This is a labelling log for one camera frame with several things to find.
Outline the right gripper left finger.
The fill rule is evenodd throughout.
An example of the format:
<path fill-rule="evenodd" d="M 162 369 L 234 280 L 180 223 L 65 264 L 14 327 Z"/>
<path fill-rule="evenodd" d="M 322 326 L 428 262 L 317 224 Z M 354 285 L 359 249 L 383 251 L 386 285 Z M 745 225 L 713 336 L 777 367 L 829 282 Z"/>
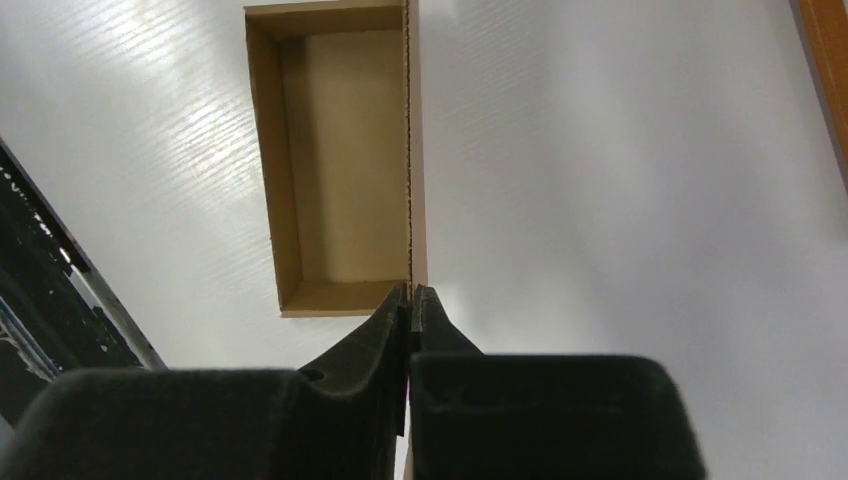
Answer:
<path fill-rule="evenodd" d="M 41 393 L 5 479 L 389 479 L 404 432 L 408 293 L 296 370 L 88 369 Z"/>

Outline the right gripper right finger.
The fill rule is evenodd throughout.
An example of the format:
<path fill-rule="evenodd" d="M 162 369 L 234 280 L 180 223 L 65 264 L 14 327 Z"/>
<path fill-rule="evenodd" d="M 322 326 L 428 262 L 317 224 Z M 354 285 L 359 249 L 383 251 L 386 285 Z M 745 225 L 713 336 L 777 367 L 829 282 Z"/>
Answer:
<path fill-rule="evenodd" d="M 412 306 L 416 479 L 703 479 L 680 392 L 632 355 L 486 354 L 436 291 Z"/>

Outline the brown cardboard box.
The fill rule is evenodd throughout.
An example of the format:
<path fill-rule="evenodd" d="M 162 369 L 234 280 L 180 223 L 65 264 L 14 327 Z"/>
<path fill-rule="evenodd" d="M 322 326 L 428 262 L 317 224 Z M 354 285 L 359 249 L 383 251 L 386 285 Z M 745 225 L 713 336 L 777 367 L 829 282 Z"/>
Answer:
<path fill-rule="evenodd" d="M 414 284 L 412 5 L 244 10 L 280 313 L 362 323 L 296 370 L 274 479 L 389 479 Z"/>

